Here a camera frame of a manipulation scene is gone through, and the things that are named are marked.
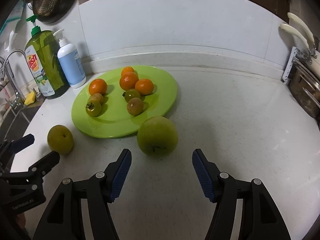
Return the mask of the person's left hand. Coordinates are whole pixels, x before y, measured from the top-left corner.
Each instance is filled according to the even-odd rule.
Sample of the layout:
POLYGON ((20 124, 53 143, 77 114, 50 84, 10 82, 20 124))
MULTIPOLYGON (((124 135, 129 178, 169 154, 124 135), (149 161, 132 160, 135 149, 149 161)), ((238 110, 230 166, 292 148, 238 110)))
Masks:
POLYGON ((18 214, 16 216, 16 222, 21 229, 25 229, 25 224, 26 224, 25 214, 24 213, 18 214))

